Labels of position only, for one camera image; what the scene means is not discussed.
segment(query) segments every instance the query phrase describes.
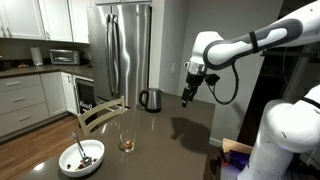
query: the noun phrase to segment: cabinet door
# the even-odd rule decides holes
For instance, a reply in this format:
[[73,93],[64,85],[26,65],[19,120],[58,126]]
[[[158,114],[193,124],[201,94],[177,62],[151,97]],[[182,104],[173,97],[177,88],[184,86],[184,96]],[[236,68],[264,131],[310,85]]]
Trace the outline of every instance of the cabinet door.
[[0,93],[0,114],[45,102],[42,86],[30,86]]
[[46,103],[0,115],[0,136],[49,118]]
[[19,76],[13,78],[0,79],[0,92],[11,91],[14,89],[21,89],[30,86],[41,85],[40,76],[29,75],[29,76]]
[[90,0],[68,0],[70,18],[72,25],[73,41],[89,43],[87,7],[90,7]]
[[67,0],[39,0],[47,40],[73,41]]
[[77,101],[75,96],[74,85],[72,81],[72,75],[67,73],[61,73],[62,84],[64,89],[64,96],[66,99],[67,110],[72,114],[78,114]]
[[37,0],[0,0],[0,2],[0,16],[5,37],[45,39]]
[[41,82],[46,97],[50,117],[61,114],[67,110],[61,73],[41,74]]

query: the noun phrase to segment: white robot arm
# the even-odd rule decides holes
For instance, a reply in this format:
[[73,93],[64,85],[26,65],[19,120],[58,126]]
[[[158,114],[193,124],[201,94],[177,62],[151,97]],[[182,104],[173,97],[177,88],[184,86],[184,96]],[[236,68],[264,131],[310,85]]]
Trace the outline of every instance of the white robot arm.
[[[235,60],[261,50],[298,46],[320,41],[320,0],[304,6],[277,22],[247,35],[223,40],[216,32],[201,32],[192,57],[185,64],[187,83],[182,106],[192,101],[207,69],[220,70]],[[320,85],[295,104],[270,101],[263,112],[250,162],[238,180],[281,180],[293,153],[320,144]]]
[[182,105],[192,101],[207,69],[220,70],[237,59],[261,50],[298,46],[320,41],[320,1],[306,5],[275,23],[231,40],[216,32],[201,32],[195,41],[188,69]]

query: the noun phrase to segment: refrigerator door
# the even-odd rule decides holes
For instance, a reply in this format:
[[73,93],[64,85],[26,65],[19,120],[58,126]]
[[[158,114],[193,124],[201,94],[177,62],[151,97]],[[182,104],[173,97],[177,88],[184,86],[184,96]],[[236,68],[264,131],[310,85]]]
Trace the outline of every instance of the refrigerator door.
[[92,57],[94,93],[98,99],[115,99],[110,74],[111,31],[110,6],[87,8],[89,41]]
[[150,6],[124,4],[112,6],[114,17],[114,68],[117,97],[125,96],[126,105],[139,101],[139,92],[148,87]]

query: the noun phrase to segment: dark countertop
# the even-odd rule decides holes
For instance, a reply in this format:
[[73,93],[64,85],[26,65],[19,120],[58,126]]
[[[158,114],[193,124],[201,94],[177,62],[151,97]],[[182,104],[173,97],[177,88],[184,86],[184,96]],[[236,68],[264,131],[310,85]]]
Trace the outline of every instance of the dark countertop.
[[[203,179],[214,109],[214,104],[197,100],[183,108],[181,97],[169,94],[163,94],[159,113],[131,108],[86,137],[101,141],[106,151],[97,171],[82,179]],[[130,153],[118,147],[119,136],[126,130],[137,134]],[[59,157],[21,179],[69,179],[59,168]]]
[[31,66],[27,68],[12,68],[6,71],[0,71],[0,79],[11,78],[17,76],[42,74],[50,72],[66,72],[74,75],[83,76],[86,78],[93,78],[92,68],[88,65],[81,66],[63,66],[63,65],[43,65],[43,66]]

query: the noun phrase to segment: wooden chair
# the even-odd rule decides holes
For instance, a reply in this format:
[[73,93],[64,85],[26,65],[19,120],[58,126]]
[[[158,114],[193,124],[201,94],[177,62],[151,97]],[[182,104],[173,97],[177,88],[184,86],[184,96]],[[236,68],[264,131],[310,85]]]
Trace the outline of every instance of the wooden chair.
[[[108,112],[108,113],[98,117],[97,119],[94,119],[89,124],[86,124],[85,121],[90,116],[92,116],[94,114],[97,114],[98,112],[103,111],[103,110],[105,110],[105,109],[107,109],[107,108],[109,108],[111,106],[114,106],[114,105],[121,105],[121,108],[119,108],[117,110],[114,110],[114,111],[111,111],[111,112]],[[111,117],[114,117],[114,116],[117,116],[119,114],[122,114],[125,111],[126,111],[126,109],[125,109],[124,96],[121,96],[121,98],[119,98],[119,99],[100,104],[100,105],[98,105],[98,106],[86,111],[82,115],[79,114],[78,115],[78,120],[79,120],[81,128],[82,128],[82,130],[84,132],[84,135],[87,136],[88,134],[90,134],[91,130],[94,127],[96,127],[98,124],[108,120]]]

